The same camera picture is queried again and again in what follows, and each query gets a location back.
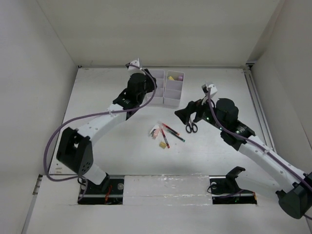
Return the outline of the black handled scissors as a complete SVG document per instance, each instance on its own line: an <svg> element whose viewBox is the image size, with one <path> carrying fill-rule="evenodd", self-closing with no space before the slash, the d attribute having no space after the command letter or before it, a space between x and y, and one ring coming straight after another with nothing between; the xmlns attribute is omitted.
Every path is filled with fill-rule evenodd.
<svg viewBox="0 0 312 234"><path fill-rule="evenodd" d="M191 133L197 133L198 131L198 127L197 125L192 121L191 117L189 118L185 130L187 133L191 134Z"/></svg>

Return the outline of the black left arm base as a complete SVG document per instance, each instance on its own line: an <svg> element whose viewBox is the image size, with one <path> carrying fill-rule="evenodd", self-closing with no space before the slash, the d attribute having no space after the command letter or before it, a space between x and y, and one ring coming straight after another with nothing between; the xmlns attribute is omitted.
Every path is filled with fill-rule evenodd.
<svg viewBox="0 0 312 234"><path fill-rule="evenodd" d="M78 178L80 185L79 205L122 205L124 191L124 175L111 175L104 190L100 185Z"/></svg>

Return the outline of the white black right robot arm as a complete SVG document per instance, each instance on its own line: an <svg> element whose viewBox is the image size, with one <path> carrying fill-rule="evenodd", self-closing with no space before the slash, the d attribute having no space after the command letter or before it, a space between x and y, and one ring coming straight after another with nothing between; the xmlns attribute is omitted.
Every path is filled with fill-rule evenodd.
<svg viewBox="0 0 312 234"><path fill-rule="evenodd" d="M183 124L191 114L194 122L205 121L218 128L223 141L247 156L262 168L271 179L252 176L245 168L236 166L225 176L227 192L250 190L277 201L290 217L300 219L312 207L312 175L292 166L265 145L255 132L238 120L238 108L228 98L221 98L215 106L205 99L190 101L186 108L175 111Z"/></svg>

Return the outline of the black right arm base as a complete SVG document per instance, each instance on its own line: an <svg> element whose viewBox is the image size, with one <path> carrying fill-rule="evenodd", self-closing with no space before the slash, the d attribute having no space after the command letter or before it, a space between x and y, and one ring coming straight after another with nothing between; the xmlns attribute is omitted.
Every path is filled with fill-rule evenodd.
<svg viewBox="0 0 312 234"><path fill-rule="evenodd" d="M209 178L210 185L207 193L212 195L213 205L257 205L255 193L239 188L235 180L244 171L244 168L237 166L226 175L213 175Z"/></svg>

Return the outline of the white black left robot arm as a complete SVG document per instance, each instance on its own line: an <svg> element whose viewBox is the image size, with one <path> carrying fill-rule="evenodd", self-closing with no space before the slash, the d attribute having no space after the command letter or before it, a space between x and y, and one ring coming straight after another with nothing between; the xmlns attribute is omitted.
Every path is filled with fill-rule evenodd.
<svg viewBox="0 0 312 234"><path fill-rule="evenodd" d="M104 114L77 129L63 130L56 158L78 176L92 183L97 193L104 193L110 176L94 162L93 146L115 126L125 122L144 106L147 93L156 91L156 79L148 69L127 65L131 73L127 87L113 100Z"/></svg>

